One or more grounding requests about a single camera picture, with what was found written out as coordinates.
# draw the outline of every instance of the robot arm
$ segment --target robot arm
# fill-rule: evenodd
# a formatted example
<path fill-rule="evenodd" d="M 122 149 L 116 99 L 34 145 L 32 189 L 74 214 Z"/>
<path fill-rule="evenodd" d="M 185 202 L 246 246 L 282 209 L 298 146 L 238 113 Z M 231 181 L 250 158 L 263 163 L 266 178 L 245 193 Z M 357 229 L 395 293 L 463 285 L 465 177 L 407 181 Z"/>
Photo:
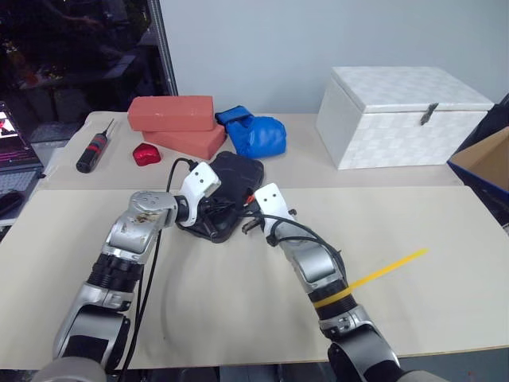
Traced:
<path fill-rule="evenodd" d="M 217 175 L 202 162 L 185 178 L 180 195 L 140 191 L 130 198 L 56 335 L 53 358 L 59 361 L 37 374 L 35 381 L 63 379 L 73 368 L 73 378 L 88 380 L 76 370 L 90 360 L 106 372 L 115 370 L 130 328 L 122 312 L 130 308 L 157 234 L 175 222 L 194 224 L 200 200 L 219 186 Z"/>
<path fill-rule="evenodd" d="M 254 193 L 266 217 L 263 231 L 271 245 L 279 244 L 315 307 L 321 332 L 331 340 L 328 358 L 338 380 L 349 382 L 439 382 L 427 372 L 403 372 L 383 335 L 358 305 L 348 287 L 339 253 L 292 224 L 294 218 L 275 184 Z"/>

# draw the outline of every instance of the laptop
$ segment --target laptop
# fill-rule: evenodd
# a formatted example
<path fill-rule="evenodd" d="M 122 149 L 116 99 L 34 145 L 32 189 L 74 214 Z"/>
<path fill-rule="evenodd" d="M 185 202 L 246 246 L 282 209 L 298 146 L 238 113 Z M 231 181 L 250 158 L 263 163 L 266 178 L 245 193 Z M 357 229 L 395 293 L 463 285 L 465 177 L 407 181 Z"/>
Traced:
<path fill-rule="evenodd" d="M 0 196 L 13 189 L 23 193 L 25 202 L 44 170 L 39 157 L 26 141 L 5 102 L 0 101 Z M 20 205 L 0 216 L 0 220 L 17 218 Z"/>

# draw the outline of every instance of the red toy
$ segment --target red toy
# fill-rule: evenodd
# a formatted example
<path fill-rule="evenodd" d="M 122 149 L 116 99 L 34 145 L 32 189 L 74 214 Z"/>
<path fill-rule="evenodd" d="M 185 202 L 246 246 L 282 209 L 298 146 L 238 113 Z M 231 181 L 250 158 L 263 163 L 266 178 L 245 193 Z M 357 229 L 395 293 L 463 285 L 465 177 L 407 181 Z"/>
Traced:
<path fill-rule="evenodd" d="M 134 161 L 138 166 L 146 166 L 150 163 L 158 163 L 161 161 L 161 155 L 156 146 L 148 143 L 142 143 L 133 151 Z"/>

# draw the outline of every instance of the black screwdriver handle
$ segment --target black screwdriver handle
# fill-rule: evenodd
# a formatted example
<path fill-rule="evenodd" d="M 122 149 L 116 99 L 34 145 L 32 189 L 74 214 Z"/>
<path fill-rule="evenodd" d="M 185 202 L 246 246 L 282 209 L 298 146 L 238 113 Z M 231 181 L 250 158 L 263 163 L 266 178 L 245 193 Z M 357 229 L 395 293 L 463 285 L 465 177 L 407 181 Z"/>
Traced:
<path fill-rule="evenodd" d="M 99 160 L 99 157 L 103 153 L 107 143 L 108 139 L 106 138 L 106 135 L 104 134 L 94 135 L 94 138 L 88 144 L 87 148 L 81 154 L 80 159 L 76 163 L 76 168 L 78 169 L 78 171 L 80 171 L 81 173 L 90 173 L 97 164 L 97 161 Z"/>

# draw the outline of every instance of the box latch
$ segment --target box latch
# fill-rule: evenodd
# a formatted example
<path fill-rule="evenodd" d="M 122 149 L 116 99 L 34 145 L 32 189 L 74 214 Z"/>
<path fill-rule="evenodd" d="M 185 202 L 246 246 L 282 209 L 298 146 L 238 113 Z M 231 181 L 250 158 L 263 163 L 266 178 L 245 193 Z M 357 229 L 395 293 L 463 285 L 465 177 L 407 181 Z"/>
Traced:
<path fill-rule="evenodd" d="M 424 115 L 421 117 L 421 126 L 424 125 L 425 123 L 428 123 L 429 119 L 431 118 L 431 115 L 433 114 L 437 106 L 438 103 L 429 104 L 428 110 L 426 110 L 426 113 L 424 113 Z"/>

